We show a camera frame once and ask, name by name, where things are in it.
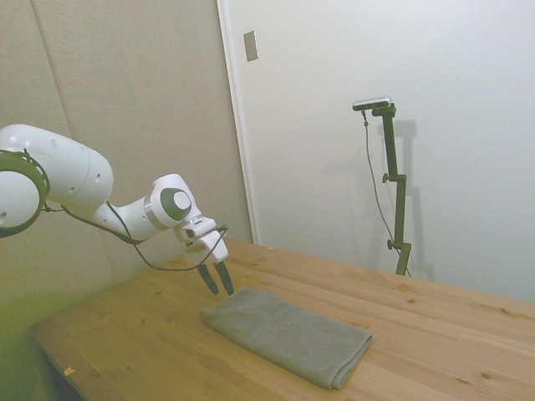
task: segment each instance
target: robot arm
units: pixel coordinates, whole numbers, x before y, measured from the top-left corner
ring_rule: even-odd
[[[78,220],[134,245],[172,228],[181,253],[205,273],[205,281],[207,270],[201,263],[215,263],[224,275],[222,261],[228,252],[222,234],[199,211],[178,174],[159,178],[150,194],[121,207],[108,202],[113,182],[108,160],[87,146],[29,125],[1,129],[0,237],[28,228],[50,200]],[[213,290],[215,283],[206,283]]]

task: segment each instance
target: towel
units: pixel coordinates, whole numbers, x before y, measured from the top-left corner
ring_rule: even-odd
[[[323,388],[341,388],[371,343],[363,329],[247,287],[201,316],[233,342]]]

